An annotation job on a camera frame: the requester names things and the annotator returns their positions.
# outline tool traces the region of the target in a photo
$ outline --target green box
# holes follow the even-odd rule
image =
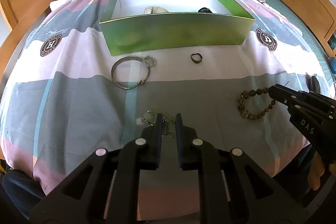
[[[146,5],[160,6],[153,3],[161,7],[166,3],[174,11],[140,14]],[[206,4],[219,13],[197,13]],[[100,26],[110,53],[119,55],[173,47],[241,45],[254,21],[235,0],[110,0]]]

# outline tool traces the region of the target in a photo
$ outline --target metal bangle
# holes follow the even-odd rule
[[[132,87],[124,87],[119,85],[115,80],[114,80],[114,72],[116,70],[116,68],[121,64],[124,63],[126,61],[139,61],[143,64],[146,65],[146,67],[148,68],[148,74],[146,76],[146,78],[144,80],[140,80],[135,86]],[[151,74],[151,67],[154,67],[156,65],[156,61],[154,58],[150,57],[150,56],[146,56],[145,58],[142,57],[138,57],[138,56],[126,56],[123,57],[121,59],[119,59],[117,62],[115,62],[112,66],[111,69],[111,78],[112,78],[112,82],[116,84],[116,86],[118,86],[119,88],[123,89],[123,90],[132,90],[135,89],[137,86],[139,85],[144,85],[146,83],[146,81],[148,80],[150,74]]]

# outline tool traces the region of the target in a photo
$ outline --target patterned bedspread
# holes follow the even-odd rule
[[[335,95],[300,30],[264,0],[236,0],[256,19],[241,46],[133,53],[157,60],[147,83],[134,90],[111,81],[112,65],[126,55],[111,56],[102,34],[99,21],[108,1],[70,0],[49,14],[29,35],[1,100],[5,158],[39,180],[46,194],[95,149],[119,149],[139,136],[144,125],[137,119],[151,108],[181,113],[200,138],[218,149],[243,149],[270,176],[308,144],[284,105],[256,121],[237,110],[244,90],[289,81],[287,87],[308,91],[309,75],[316,75],[324,95]],[[190,60],[196,52],[203,56],[198,65]],[[123,82],[137,82],[144,73],[138,62],[123,63],[117,71]],[[269,103],[268,95],[256,96],[246,107],[258,113]],[[163,138],[161,158],[158,171],[141,173],[140,214],[159,218],[197,211],[197,198],[188,199],[197,196],[197,174],[179,169],[174,134]]]

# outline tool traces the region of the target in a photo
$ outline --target dark metal ring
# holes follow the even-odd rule
[[[146,78],[144,80],[140,80],[135,86],[132,86],[132,87],[125,87],[125,86],[121,86],[119,85],[115,79],[114,79],[114,73],[115,73],[115,70],[116,68],[121,64],[121,63],[124,63],[126,61],[139,61],[143,64],[146,65],[146,67],[148,68],[148,74],[146,76]],[[132,89],[135,89],[136,87],[140,86],[140,85],[144,85],[146,83],[146,81],[148,80],[150,74],[151,74],[151,67],[154,67],[156,65],[156,61],[154,58],[150,57],[150,56],[146,56],[145,58],[142,58],[142,57],[138,57],[138,56],[126,56],[126,57],[123,57],[121,59],[119,59],[117,62],[115,62],[112,66],[112,69],[111,69],[111,79],[112,79],[112,82],[115,83],[119,88],[123,89],[123,90],[132,90]]]
[[[198,55],[198,56],[200,57],[201,60],[195,60],[195,59],[193,59],[193,56],[194,56],[194,55]],[[196,53],[196,54],[192,54],[190,58],[191,58],[191,60],[192,60],[195,64],[199,64],[199,63],[202,62],[203,56],[202,56],[201,54],[199,54],[199,53]]]

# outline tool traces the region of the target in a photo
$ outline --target beaded bracelet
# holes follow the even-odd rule
[[[261,94],[267,94],[268,93],[268,88],[262,88],[262,89],[257,89],[257,90],[250,90],[249,92],[244,90],[239,99],[238,99],[238,110],[241,113],[241,116],[243,118],[247,118],[250,120],[257,120],[260,119],[262,116],[265,116],[267,112],[269,112],[270,109],[273,108],[273,106],[276,104],[276,100],[272,100],[271,103],[265,107],[263,111],[261,111],[258,114],[251,114],[248,110],[245,109],[244,101],[248,99],[249,97],[254,97],[256,95],[261,95]]]

